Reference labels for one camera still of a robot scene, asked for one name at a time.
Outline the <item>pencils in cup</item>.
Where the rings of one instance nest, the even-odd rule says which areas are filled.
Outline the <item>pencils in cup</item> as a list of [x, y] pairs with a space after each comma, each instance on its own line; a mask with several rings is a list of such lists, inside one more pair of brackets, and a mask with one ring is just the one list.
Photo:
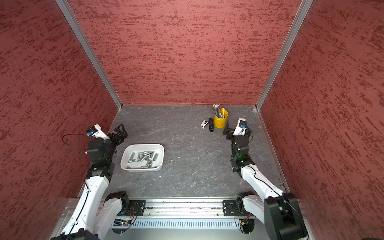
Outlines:
[[223, 119], [225, 117], [223, 110], [221, 108], [220, 103], [218, 104], [213, 104], [214, 110], [215, 110], [215, 115], [217, 118]]

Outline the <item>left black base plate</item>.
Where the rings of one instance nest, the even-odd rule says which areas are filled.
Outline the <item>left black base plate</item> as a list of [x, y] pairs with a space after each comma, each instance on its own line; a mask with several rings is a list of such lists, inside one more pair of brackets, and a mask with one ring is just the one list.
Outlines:
[[146, 207], [146, 200], [129, 200], [118, 216], [136, 217], [143, 216]]

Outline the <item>white small stapler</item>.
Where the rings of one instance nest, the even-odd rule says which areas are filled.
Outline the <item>white small stapler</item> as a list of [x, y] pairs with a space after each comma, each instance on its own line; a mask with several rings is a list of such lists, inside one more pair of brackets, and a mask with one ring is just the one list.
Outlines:
[[202, 123], [201, 123], [201, 128], [204, 129], [208, 124], [208, 121], [206, 120], [203, 120]]

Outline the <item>white plastic storage box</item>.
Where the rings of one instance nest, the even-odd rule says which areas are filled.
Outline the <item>white plastic storage box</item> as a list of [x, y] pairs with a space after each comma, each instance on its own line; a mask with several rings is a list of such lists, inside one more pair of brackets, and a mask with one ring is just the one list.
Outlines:
[[163, 167], [165, 148], [160, 144], [128, 146], [121, 159], [121, 168], [128, 172], [157, 172]]

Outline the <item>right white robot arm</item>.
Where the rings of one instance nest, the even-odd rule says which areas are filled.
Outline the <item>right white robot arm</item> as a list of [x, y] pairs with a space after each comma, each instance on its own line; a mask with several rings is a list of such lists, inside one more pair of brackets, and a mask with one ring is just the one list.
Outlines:
[[237, 208], [244, 209], [264, 224], [271, 240], [309, 239], [299, 201], [266, 178], [249, 155], [253, 131], [244, 118], [235, 128], [225, 127], [223, 132], [231, 140], [233, 171], [245, 180], [255, 194], [243, 193], [237, 198]]

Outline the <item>yellow pencil cup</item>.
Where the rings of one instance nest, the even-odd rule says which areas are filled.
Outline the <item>yellow pencil cup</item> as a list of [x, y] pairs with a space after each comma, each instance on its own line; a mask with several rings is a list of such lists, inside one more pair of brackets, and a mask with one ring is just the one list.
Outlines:
[[214, 126], [215, 128], [222, 129], [226, 126], [227, 124], [227, 118], [228, 118], [228, 112], [225, 109], [221, 109], [222, 114], [224, 114], [223, 118], [219, 118], [215, 116], [214, 118]]

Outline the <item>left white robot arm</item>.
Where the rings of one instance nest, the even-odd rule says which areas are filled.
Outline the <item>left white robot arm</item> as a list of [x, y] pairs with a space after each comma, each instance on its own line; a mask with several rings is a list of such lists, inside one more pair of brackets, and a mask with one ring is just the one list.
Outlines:
[[92, 164], [84, 179], [85, 188], [80, 200], [58, 240], [103, 240], [117, 215], [129, 207], [127, 193], [120, 191], [110, 194], [102, 210], [98, 210], [112, 179], [116, 148], [128, 136], [124, 125], [118, 125], [109, 134], [105, 134], [99, 125], [94, 125], [87, 129], [87, 136], [91, 141], [86, 154]]

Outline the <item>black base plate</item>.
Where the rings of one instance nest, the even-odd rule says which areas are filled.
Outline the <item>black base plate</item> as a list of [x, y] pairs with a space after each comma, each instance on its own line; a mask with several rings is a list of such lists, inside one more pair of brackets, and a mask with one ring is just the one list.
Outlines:
[[242, 200], [223, 201], [223, 212], [226, 217], [247, 217], [250, 214], [245, 210]]
[[143, 216], [146, 207], [146, 200], [129, 200], [118, 216], [136, 217]]

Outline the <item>chrome sockets in box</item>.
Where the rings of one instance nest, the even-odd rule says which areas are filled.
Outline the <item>chrome sockets in box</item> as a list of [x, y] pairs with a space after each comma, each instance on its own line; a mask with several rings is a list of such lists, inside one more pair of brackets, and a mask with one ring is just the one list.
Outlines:
[[159, 154], [155, 151], [132, 152], [127, 161], [128, 170], [141, 170], [155, 168]]

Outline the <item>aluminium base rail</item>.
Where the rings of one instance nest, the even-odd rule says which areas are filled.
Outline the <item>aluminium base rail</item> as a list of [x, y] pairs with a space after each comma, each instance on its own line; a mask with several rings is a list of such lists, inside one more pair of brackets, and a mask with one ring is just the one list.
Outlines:
[[226, 217], [223, 212], [223, 201], [232, 199], [165, 199], [146, 200], [143, 216], [117, 216], [109, 230], [121, 234], [130, 228], [219, 228], [224, 218], [229, 225], [239, 229], [244, 234], [254, 230], [256, 222], [253, 215], [247, 217]]

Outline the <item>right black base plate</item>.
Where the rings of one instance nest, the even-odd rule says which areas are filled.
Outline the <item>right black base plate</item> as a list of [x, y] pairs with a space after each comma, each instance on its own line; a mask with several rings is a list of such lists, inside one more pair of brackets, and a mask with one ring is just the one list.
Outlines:
[[223, 201], [223, 212], [226, 217], [247, 217], [250, 214], [245, 210], [242, 200]]

